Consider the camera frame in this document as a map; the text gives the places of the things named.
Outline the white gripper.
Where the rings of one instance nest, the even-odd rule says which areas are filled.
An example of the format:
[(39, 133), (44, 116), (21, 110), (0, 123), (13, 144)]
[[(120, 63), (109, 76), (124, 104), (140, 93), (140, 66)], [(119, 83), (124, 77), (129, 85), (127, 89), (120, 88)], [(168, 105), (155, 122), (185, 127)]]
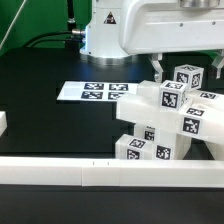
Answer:
[(162, 53), (224, 49), (224, 0), (125, 0), (119, 44), (129, 54), (153, 53), (162, 82)]

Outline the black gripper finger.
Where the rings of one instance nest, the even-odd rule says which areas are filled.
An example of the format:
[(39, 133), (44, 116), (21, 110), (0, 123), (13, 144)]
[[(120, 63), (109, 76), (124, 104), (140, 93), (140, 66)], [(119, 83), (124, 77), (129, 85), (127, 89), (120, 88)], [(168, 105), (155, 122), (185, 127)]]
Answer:
[(221, 77), (221, 70), (224, 67), (224, 49), (216, 52), (216, 57), (212, 65), (216, 68), (216, 78), (219, 79)]

